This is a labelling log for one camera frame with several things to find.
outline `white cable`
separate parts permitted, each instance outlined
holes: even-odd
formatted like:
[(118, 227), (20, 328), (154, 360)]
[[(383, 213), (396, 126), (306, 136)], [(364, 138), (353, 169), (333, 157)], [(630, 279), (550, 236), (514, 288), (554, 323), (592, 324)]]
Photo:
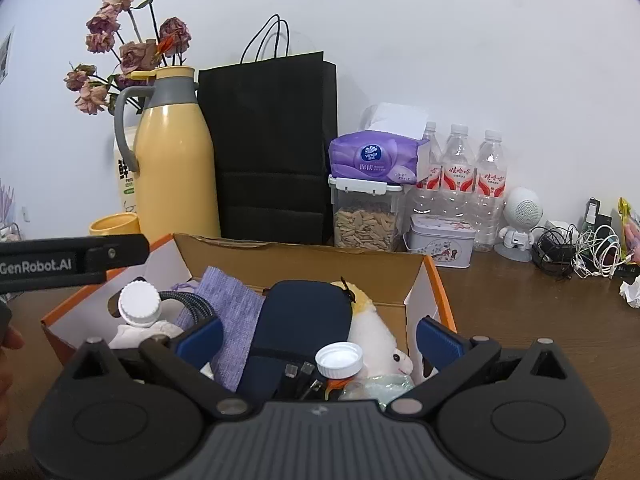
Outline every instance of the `white cable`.
[[(598, 238), (598, 232), (601, 229), (608, 229), (610, 234), (604, 238)], [(606, 265), (605, 259), (613, 251), (613, 263)], [(622, 248), (620, 247), (620, 239), (616, 232), (609, 225), (601, 225), (595, 231), (585, 231), (578, 236), (576, 243), (576, 251), (573, 260), (574, 271), (580, 278), (587, 276), (608, 276), (611, 278), (616, 267), (627, 264), (633, 257), (633, 251), (623, 260), (620, 259)], [(590, 270), (585, 261), (587, 259), (595, 270)]]

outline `open box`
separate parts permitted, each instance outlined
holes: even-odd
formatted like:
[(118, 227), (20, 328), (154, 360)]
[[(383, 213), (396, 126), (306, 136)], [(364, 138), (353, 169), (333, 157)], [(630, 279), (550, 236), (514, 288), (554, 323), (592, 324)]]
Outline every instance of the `open box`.
[[(127, 283), (142, 276), (158, 290), (167, 290), (200, 278), (207, 266), (219, 267), (257, 292), (282, 280), (336, 282), (344, 277), (373, 300), (398, 348), (412, 359), (416, 384), (431, 371), (416, 346), (418, 321), (431, 316), (455, 331), (438, 271), (428, 256), (183, 234), (167, 235), (152, 244), (144, 265), (111, 270), (107, 282), (83, 287), (42, 319), (43, 330), (65, 364), (88, 337), (110, 341), (116, 335), (123, 321), (110, 314), (108, 305)], [(163, 303), (162, 308), (163, 317), (172, 320), (181, 305)]]

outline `flower bouquet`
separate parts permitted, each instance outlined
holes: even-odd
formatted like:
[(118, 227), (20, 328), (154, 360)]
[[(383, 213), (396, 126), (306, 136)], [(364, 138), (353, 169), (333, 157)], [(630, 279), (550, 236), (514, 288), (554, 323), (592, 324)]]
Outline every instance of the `flower bouquet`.
[[(102, 0), (102, 6), (86, 22), (89, 34), (86, 46), (89, 52), (101, 54), (111, 52), (118, 60), (113, 73), (107, 78), (98, 76), (95, 65), (79, 64), (66, 74), (66, 87), (79, 92), (76, 108), (89, 115), (96, 115), (105, 108), (113, 115), (116, 99), (126, 87), (146, 85), (146, 81), (129, 78), (135, 70), (153, 70), (160, 64), (169, 66), (184, 63), (184, 53), (189, 47), (191, 35), (187, 26), (178, 18), (169, 18), (158, 27), (153, 7), (154, 0), (143, 0), (133, 6), (134, 0)], [(155, 38), (143, 40), (134, 16), (135, 11), (148, 7), (153, 22)], [(137, 41), (125, 42), (120, 34), (118, 18), (128, 14)], [(116, 51), (116, 38), (120, 43)], [(134, 100), (129, 101), (137, 110), (142, 106)]]

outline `purple tissue pack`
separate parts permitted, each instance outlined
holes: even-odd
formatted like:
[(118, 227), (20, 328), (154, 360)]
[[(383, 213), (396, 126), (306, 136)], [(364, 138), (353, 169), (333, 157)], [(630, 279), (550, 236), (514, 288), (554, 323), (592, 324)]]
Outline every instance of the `purple tissue pack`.
[(334, 177), (415, 184), (427, 178), (429, 139), (409, 139), (387, 132), (364, 130), (335, 138), (329, 145)]

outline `water bottle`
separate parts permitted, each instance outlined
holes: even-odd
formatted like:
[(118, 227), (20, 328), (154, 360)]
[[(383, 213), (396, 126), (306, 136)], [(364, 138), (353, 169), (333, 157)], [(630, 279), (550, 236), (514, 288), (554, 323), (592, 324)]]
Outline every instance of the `water bottle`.
[(440, 183), (441, 215), (460, 220), (471, 220), (468, 202), (472, 195), (476, 158), (467, 140), (469, 128), (452, 124), (442, 156)]
[(438, 204), (440, 189), (440, 173), (442, 171), (442, 151), (436, 138), (436, 123), (429, 121), (424, 133), (423, 139), (429, 139), (431, 153), (429, 156), (429, 175), (424, 180), (418, 182), (415, 187), (411, 188), (407, 199), (408, 213), (405, 215), (407, 220), (406, 229), (408, 230), (408, 221), (414, 213), (425, 214), (441, 214)]
[(502, 136), (499, 132), (487, 130), (480, 145), (476, 172), (476, 208), (474, 224), (476, 239), (474, 249), (488, 252), (494, 244), (504, 207), (504, 184), (507, 164), (502, 152)]

